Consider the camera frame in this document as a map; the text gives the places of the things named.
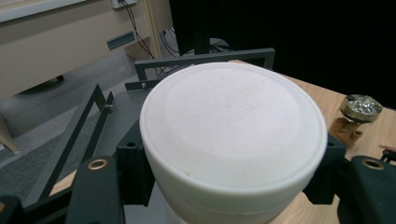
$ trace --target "cable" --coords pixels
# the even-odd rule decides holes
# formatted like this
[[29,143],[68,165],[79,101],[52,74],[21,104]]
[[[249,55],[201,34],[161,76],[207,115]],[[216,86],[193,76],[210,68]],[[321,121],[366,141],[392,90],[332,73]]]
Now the cable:
[[164,71],[167,67],[168,67],[168,66],[166,66],[164,69],[162,69],[161,72],[160,72],[160,74],[157,74],[157,77],[160,76],[160,75],[163,73],[163,71]]
[[174,53],[178,53],[177,50],[172,49],[171,46],[168,44],[168,41],[166,40],[166,37],[165,37],[166,32],[163,31],[162,34],[163,34],[163,40],[164,40],[164,43],[163,43],[163,44],[164,44],[165,46],[167,46],[170,50],[172,50]]
[[161,38],[161,41],[163,42],[163,45],[165,46],[166,50],[169,52],[169,54],[172,55],[173,57],[176,57],[176,56],[169,50],[169,48],[166,46],[165,40],[164,40],[165,37],[163,36],[163,33],[160,33],[160,38]]
[[165,70],[165,69],[163,69],[162,71],[161,71],[161,73],[163,72],[164,74],[169,74],[170,72],[172,72],[172,71],[174,71],[175,69],[178,69],[179,67],[181,67],[181,65],[178,65],[178,66],[175,66],[174,68],[172,68],[171,70],[169,70],[169,71],[167,71],[167,72],[163,72],[163,70]]
[[169,32],[171,36],[177,41],[175,32]]
[[152,59],[155,59],[155,57],[152,55],[151,51],[149,50],[149,47],[146,45],[146,43],[143,41],[142,37],[140,36],[140,34],[137,32],[136,29],[136,24],[134,22],[134,13],[132,12],[131,8],[128,7],[128,3],[123,0],[122,4],[124,5],[124,7],[126,8],[128,15],[129,15],[129,19],[131,20],[132,26],[134,27],[134,32],[136,33],[136,38],[137,38],[137,43],[140,45],[140,47],[151,56]]
[[169,30],[171,30],[172,33],[176,34],[176,33],[175,33],[175,28],[171,27]]
[[189,54],[189,53],[194,53],[194,49],[192,49],[192,50],[186,52],[184,55]]

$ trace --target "brass insert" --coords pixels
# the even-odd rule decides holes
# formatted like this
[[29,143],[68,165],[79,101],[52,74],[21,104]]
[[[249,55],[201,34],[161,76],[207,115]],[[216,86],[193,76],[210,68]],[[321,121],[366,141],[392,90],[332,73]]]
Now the brass insert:
[[4,210],[5,208],[6,208],[6,204],[0,202],[0,213],[3,212],[3,210]]
[[98,159],[95,161],[91,161],[90,164],[88,164],[88,169],[90,170],[99,170],[102,169],[107,165],[107,160],[104,159]]
[[379,163],[378,161],[375,161],[375,160],[364,159],[364,160],[361,160],[361,164],[367,166],[370,169],[374,169],[374,170],[384,170],[385,169],[385,166],[382,163]]

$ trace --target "electrical outlet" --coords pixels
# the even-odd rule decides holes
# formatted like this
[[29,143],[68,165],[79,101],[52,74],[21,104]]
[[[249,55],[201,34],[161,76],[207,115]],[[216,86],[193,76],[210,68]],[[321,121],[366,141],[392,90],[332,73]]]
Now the electrical outlet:
[[119,8],[119,7],[125,7],[125,4],[131,5],[136,3],[137,0],[123,0],[119,2],[119,0],[111,0],[111,5],[113,5],[113,8]]

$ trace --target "black clamp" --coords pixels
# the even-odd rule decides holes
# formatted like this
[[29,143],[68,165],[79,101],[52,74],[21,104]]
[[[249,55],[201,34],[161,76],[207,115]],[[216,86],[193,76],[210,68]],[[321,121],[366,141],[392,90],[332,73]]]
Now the black clamp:
[[391,161],[396,161],[396,151],[384,149],[382,151],[381,161],[390,163]]

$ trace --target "white container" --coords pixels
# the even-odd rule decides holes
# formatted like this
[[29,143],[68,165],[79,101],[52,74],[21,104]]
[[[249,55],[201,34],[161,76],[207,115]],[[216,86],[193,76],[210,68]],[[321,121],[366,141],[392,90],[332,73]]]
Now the white container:
[[244,63],[165,78],[143,104],[140,131],[165,200],[190,224],[270,221],[309,183],[327,144],[305,91]]

